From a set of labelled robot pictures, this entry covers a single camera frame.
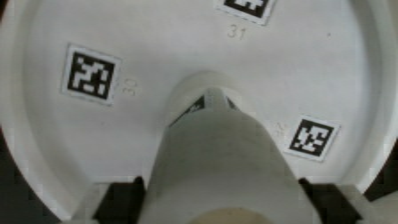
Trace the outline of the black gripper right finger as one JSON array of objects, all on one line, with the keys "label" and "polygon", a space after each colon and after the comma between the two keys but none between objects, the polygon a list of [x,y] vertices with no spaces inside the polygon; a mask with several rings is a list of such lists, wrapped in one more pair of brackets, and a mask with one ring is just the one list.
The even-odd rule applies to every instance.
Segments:
[{"label": "black gripper right finger", "polygon": [[321,224],[390,224],[353,185],[312,183],[298,179]]}]

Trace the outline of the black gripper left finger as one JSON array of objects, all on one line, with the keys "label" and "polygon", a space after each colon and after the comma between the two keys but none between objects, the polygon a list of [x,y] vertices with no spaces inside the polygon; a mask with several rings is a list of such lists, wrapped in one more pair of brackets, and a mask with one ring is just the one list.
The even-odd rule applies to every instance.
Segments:
[{"label": "black gripper left finger", "polygon": [[131,182],[94,183],[69,224],[136,224],[145,197],[142,177]]}]

